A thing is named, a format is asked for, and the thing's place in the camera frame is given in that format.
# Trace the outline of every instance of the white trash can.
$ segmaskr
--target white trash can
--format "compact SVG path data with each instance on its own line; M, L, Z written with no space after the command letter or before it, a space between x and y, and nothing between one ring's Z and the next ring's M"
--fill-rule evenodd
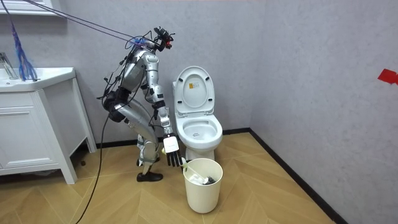
M194 173L187 168L183 170L189 206L198 213L211 212L218 202L223 168L216 161L205 158L194 159L188 165L202 177L212 177L216 181L210 185L197 185L189 181Z

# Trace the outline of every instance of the red object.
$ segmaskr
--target red object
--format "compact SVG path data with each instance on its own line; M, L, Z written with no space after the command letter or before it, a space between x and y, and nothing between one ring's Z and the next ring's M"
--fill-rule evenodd
M384 69L381 72L381 74L380 74L378 79L381 80L381 81L384 81L386 83L390 83L390 84L396 83L398 85L398 75L397 75L397 73L394 72L394 71L388 70L388 69Z

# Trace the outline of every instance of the wooden floor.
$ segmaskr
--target wooden floor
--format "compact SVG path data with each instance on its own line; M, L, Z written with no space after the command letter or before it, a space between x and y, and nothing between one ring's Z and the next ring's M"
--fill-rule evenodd
M80 223L333 223L273 158L248 134L224 136L216 160L224 170L220 199L210 213L190 210L180 168L165 157L154 172L156 183L137 183L138 149L104 149L101 177ZM99 153L76 159L78 182L67 185L60 174L0 177L0 223L75 223L90 197Z

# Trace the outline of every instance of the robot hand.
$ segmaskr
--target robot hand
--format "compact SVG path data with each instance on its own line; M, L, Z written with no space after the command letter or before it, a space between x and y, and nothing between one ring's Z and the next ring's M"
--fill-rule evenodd
M175 136L165 138L163 139L163 145L164 150L162 152L166 154L168 165L173 165L174 167L182 165L183 162L177 138Z

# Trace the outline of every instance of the cabinet door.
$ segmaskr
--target cabinet door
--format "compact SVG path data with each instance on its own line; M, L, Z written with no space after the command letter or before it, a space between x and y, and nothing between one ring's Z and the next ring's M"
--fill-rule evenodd
M42 6L47 6L52 9L60 9L58 0L31 0L40 4ZM40 7L37 7L29 2L25 2L23 0L4 0L4 4L6 5L10 14L23 14L23 15L44 15L44 16L55 16L54 13L46 11ZM4 14L6 11L4 10L2 4L0 4L0 14Z
M0 108L0 164L3 169L51 164L45 130L33 106Z

